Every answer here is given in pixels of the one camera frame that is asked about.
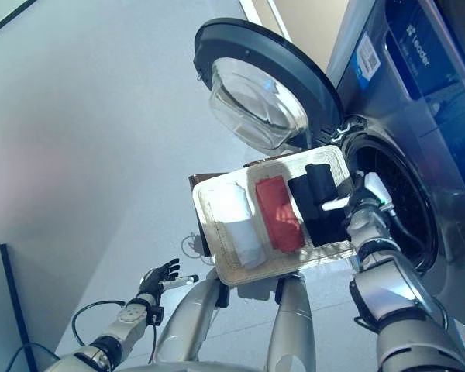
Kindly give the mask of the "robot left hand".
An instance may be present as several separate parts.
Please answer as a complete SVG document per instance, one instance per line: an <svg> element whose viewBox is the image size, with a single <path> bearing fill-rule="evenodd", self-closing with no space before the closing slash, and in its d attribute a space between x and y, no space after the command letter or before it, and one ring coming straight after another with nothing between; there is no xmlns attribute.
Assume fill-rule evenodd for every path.
<svg viewBox="0 0 465 372"><path fill-rule="evenodd" d="M137 297L150 296L152 305L158 306L165 291L197 283L197 274L181 276L180 260L175 258L164 265L148 271L140 281Z"/></svg>

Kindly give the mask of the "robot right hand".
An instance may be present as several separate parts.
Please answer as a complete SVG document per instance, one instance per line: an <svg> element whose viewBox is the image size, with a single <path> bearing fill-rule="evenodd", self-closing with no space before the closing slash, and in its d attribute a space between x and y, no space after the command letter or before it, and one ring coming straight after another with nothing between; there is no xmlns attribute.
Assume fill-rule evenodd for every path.
<svg viewBox="0 0 465 372"><path fill-rule="evenodd" d="M343 210L345 216L350 218L357 212L372 212L382 216L394 208L392 197L377 173L357 170L351 179L351 192L347 196L322 203L319 206L320 212Z"/></svg>

